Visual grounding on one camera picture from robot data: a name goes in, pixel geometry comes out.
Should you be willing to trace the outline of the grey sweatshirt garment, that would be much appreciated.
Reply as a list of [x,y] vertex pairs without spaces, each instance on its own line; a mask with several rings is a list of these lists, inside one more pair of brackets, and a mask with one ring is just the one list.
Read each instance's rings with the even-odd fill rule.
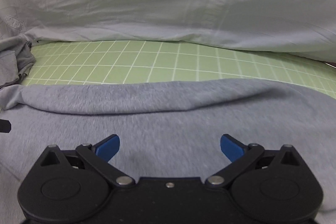
[[319,223],[335,223],[335,99],[303,86],[223,79],[132,85],[13,85],[1,90],[1,223],[24,216],[17,190],[50,144],[121,139],[113,166],[133,178],[201,177],[228,160],[229,134],[267,149],[292,144],[324,192]]

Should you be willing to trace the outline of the dark grey crumpled garment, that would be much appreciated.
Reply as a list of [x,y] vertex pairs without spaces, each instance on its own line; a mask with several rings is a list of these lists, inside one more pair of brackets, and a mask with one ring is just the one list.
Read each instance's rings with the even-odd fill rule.
[[20,84],[35,62],[31,53],[31,42],[24,37],[1,40],[1,88]]

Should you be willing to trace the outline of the green grid bed sheet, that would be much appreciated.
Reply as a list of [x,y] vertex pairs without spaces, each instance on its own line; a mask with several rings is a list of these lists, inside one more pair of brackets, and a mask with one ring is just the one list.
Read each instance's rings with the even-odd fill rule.
[[133,84],[262,79],[335,96],[335,67],[286,53],[233,51],[177,42],[53,42],[32,48],[25,85]]

